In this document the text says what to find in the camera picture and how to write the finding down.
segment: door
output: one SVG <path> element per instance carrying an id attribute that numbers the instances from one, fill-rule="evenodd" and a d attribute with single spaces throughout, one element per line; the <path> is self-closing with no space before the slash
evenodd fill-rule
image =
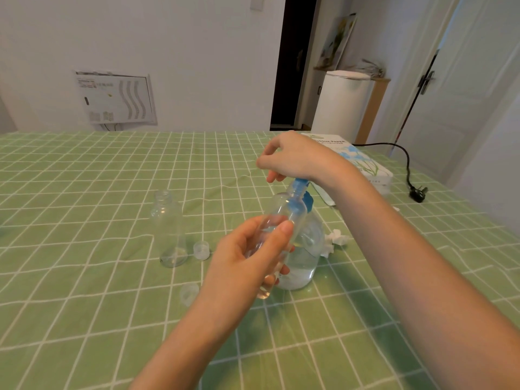
<path id="1" fill-rule="evenodd" d="M 271 124 L 294 125 L 316 0 L 285 0 Z"/>
<path id="2" fill-rule="evenodd" d="M 520 0 L 460 1 L 397 140 L 413 167 L 448 180 L 520 73 L 519 13 Z"/>

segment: water bottle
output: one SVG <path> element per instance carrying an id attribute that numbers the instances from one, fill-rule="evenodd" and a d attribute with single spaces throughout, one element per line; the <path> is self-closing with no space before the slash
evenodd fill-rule
<path id="1" fill-rule="evenodd" d="M 288 275 L 280 276 L 278 287 L 284 290 L 302 288 L 311 281 L 325 244 L 323 222 L 313 210 L 314 200 L 308 192 L 305 193 L 303 201 L 307 205 L 308 213 L 294 240 L 294 251 L 290 252 L 285 260 L 290 272 Z"/>
<path id="2" fill-rule="evenodd" d="M 269 205 L 269 210 L 265 212 L 262 222 L 257 228 L 253 238 L 251 238 L 249 249 L 246 251 L 246 257 L 250 257 L 260 249 L 269 234 L 271 234 L 277 225 L 285 220 L 290 220 L 294 223 L 294 232 L 289 244 L 293 243 L 294 238 L 297 236 L 302 225 L 303 219 L 307 214 L 307 207 L 303 202 L 302 197 L 305 194 L 308 185 L 308 180 L 297 178 L 289 185 L 287 191 L 273 196 Z M 258 291 L 258 298 L 264 299 L 270 295 L 271 289 L 275 285 L 279 271 L 282 268 L 287 254 L 287 251 L 282 251 L 278 256 L 276 267 L 272 269 L 271 273 L 266 275 L 264 282 Z"/>
<path id="3" fill-rule="evenodd" d="M 159 252 L 164 267 L 173 268 L 188 259 L 183 232 L 183 211 L 168 190 L 155 192 L 155 205 L 150 215 L 154 250 Z"/>

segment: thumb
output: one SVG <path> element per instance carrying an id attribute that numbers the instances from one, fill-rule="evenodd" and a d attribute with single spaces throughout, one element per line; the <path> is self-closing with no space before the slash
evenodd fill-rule
<path id="1" fill-rule="evenodd" d="M 276 152 L 273 154 L 263 154 L 259 158 L 256 159 L 256 166 L 261 170 L 277 170 L 277 165 L 282 162 L 280 156 L 281 152 Z"/>
<path id="2" fill-rule="evenodd" d="M 286 220 L 279 224 L 277 228 L 267 237 L 262 247 L 252 255 L 247 261 L 256 267 L 262 275 L 268 275 L 276 264 L 280 253 L 287 248 L 294 230 L 294 223 Z"/>

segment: green tablecloth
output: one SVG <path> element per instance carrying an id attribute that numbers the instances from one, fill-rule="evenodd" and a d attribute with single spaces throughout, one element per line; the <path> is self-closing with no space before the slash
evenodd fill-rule
<path id="1" fill-rule="evenodd" d="M 216 242 L 273 193 L 255 159 L 271 133 L 9 134 L 0 137 L 2 389 L 126 388 L 186 308 L 209 261 L 163 268 L 153 191 L 184 202 L 190 242 Z M 520 325 L 520 242 L 442 184 L 413 203 L 404 169 L 388 201 Z M 311 189 L 326 231 L 347 233 Z M 257 301 L 200 388 L 430 388 L 358 246 L 322 258 L 303 290 Z"/>

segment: left hand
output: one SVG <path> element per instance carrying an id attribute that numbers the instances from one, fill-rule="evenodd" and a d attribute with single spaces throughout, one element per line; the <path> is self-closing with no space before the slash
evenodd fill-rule
<path id="1" fill-rule="evenodd" d="M 221 239 L 193 303 L 193 309 L 200 309 L 205 317 L 211 318 L 208 325 L 214 327 L 217 336 L 226 336 L 238 326 L 255 301 L 265 276 L 276 266 L 278 256 L 291 239 L 294 224 L 286 220 L 246 259 L 246 247 L 262 219 L 263 216 L 257 216 L 246 220 Z M 283 266 L 280 273 L 288 274 L 287 266 Z"/>

